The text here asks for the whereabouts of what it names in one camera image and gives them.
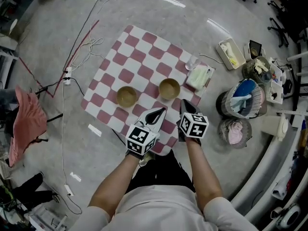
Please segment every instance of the wire basket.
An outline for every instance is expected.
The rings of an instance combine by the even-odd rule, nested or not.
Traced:
[[[230,144],[228,139],[228,133],[229,133],[229,126],[233,122],[241,122],[242,123],[242,139],[237,144]],[[220,124],[218,125],[218,134],[221,137],[222,140],[224,140],[228,145],[232,146],[235,149],[242,149],[247,146],[247,141],[252,138],[252,128],[248,120],[246,119],[226,119],[222,120]]]
[[[240,114],[236,112],[231,105],[231,99],[234,93],[236,92],[239,85],[245,80],[251,79],[244,79],[240,81],[229,91],[224,92],[218,96],[218,98],[216,99],[216,109],[220,115],[244,119],[252,119],[258,116],[261,105],[261,89],[257,83],[255,83],[255,89],[251,92],[252,100],[246,102],[246,105],[250,107],[249,112],[247,112],[246,114]]]
[[[270,64],[269,62],[263,57],[258,56],[257,58],[245,63],[242,67],[242,74],[244,78],[250,78],[253,79],[256,83],[259,84],[267,84],[270,82],[270,79],[267,81],[263,81],[260,79],[259,75],[254,71],[255,63],[259,59],[261,62],[264,63],[265,67],[268,69],[268,72],[270,73]]]

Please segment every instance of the white t-shirt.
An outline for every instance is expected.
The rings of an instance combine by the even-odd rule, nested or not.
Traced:
[[[145,186],[124,195],[111,221],[90,206],[70,231],[257,231],[225,198],[211,200],[203,213],[187,187]]]

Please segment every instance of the white tape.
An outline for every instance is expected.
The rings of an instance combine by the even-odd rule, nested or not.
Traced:
[[[81,182],[81,178],[78,175],[75,175],[73,172],[70,173],[70,176]]]
[[[95,133],[97,136],[102,136],[102,132],[99,131],[97,128],[95,128],[94,126],[92,126],[91,124],[88,125],[88,128],[90,128],[90,130]]]

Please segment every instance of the clear cup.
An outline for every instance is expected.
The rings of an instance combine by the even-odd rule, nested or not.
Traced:
[[[201,63],[201,60],[198,57],[191,56],[188,62],[185,64],[185,68],[189,71],[196,68]]]

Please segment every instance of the table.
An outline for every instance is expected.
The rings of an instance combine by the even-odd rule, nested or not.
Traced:
[[[129,25],[103,60],[81,106],[124,136],[143,111],[165,107],[167,114],[160,138],[152,150],[166,155],[178,140],[176,122],[180,119],[181,99],[197,105],[206,89],[195,93],[185,84],[188,74],[185,63],[191,56],[163,38]],[[180,94],[174,100],[167,101],[159,95],[158,86],[165,78],[173,78],[181,86]],[[130,108],[122,108],[116,101],[116,92],[123,86],[131,86],[137,92],[137,103]]]

